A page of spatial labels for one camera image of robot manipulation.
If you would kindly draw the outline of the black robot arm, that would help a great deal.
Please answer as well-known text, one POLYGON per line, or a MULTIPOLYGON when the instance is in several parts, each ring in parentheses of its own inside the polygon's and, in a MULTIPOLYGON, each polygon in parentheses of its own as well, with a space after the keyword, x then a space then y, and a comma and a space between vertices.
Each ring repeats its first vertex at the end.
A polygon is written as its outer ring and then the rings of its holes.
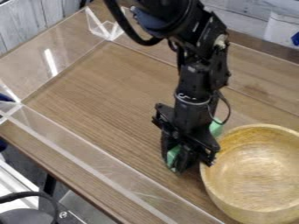
POLYGON ((211 166, 220 151, 211 127, 223 124, 215 114, 219 102, 226 100, 220 89, 231 76, 227 26, 200 0, 127 1, 135 21, 151 38, 138 35, 118 0, 104 0, 126 35, 143 46, 166 40, 176 52, 175 104, 158 103, 152 117, 162 130, 163 161, 175 172, 184 172, 198 162, 211 166))

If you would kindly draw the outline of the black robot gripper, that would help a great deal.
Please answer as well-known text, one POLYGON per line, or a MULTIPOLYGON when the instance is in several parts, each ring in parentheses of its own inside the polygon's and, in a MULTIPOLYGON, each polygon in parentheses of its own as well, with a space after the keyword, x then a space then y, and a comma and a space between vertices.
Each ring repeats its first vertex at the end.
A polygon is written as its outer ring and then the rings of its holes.
POLYGON ((155 104, 152 123, 162 131, 162 157, 175 145, 179 145, 179 154, 175 168, 183 173, 196 163, 212 165, 220 144, 212 136, 210 126, 215 120, 215 109, 219 99, 208 98, 206 101, 176 98, 175 106, 155 104))

